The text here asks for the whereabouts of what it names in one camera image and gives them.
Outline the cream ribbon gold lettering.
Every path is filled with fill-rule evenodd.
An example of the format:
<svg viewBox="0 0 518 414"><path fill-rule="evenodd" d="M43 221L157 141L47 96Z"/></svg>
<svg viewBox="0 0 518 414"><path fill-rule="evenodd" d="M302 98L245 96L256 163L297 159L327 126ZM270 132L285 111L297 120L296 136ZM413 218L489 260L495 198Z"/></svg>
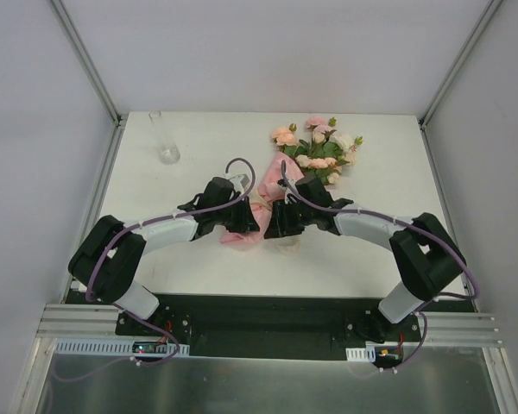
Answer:
<svg viewBox="0 0 518 414"><path fill-rule="evenodd" d="M250 196L250 207L252 209L254 218L262 232L262 242L265 248L280 254L290 255L295 254L300 248L300 239L298 236L289 236L281 239L265 239L264 233L270 223L272 208L271 205L254 190Z"/></svg>

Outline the pink wrapping paper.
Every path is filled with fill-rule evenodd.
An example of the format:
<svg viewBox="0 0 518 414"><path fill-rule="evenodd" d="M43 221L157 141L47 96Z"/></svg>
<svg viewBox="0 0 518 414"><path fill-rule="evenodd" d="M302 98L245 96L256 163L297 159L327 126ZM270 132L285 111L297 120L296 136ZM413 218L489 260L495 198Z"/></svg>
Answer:
<svg viewBox="0 0 518 414"><path fill-rule="evenodd" d="M258 232L247 234L225 231L219 241L222 245L245 250L263 240L272 217L273 202L283 200L285 190L278 184L282 179L281 164L286 164L286 175L290 180L299 180L304 177L298 165L284 153L278 153L271 162L268 170L259 185L250 193L250 208L252 215L259 225Z"/></svg>

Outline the pink artificial flower bouquet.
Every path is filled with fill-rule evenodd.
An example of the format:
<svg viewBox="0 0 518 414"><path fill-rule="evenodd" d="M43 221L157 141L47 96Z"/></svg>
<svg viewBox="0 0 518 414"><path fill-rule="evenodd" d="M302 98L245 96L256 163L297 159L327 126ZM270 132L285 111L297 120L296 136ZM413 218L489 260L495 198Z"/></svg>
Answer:
<svg viewBox="0 0 518 414"><path fill-rule="evenodd" d="M298 126L291 123L272 130L269 135L281 154L280 163L286 165L288 178L312 176L322 185L334 186L345 168L356 165L364 138L339 132L335 117L311 116L305 121L303 132L299 137Z"/></svg>

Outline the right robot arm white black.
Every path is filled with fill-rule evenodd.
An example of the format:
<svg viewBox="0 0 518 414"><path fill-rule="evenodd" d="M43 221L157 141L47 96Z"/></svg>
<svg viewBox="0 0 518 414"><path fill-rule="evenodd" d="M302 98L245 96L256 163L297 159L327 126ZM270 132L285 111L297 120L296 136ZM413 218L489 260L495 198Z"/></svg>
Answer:
<svg viewBox="0 0 518 414"><path fill-rule="evenodd" d="M347 199L334 199L317 178L303 178L275 186L283 195L272 202L264 237L297 236L307 226L347 236L387 249L395 259L401 281L370 313L373 334L391 340L401 332L402 320L436 298L463 271L464 256L431 213L399 218L365 209Z"/></svg>

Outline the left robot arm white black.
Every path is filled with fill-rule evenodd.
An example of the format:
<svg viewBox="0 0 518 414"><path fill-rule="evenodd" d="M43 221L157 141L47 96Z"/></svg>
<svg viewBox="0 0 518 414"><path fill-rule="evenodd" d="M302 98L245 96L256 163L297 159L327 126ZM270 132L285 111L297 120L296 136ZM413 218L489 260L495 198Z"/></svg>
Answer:
<svg viewBox="0 0 518 414"><path fill-rule="evenodd" d="M249 182L245 174L215 177L169 215L140 223L102 216L70 259L68 272L92 300L128 311L145 335L157 335L166 317L158 310L158 297L135 281L142 257L175 243L196 241L217 226L235 233L257 232L259 225L244 194Z"/></svg>

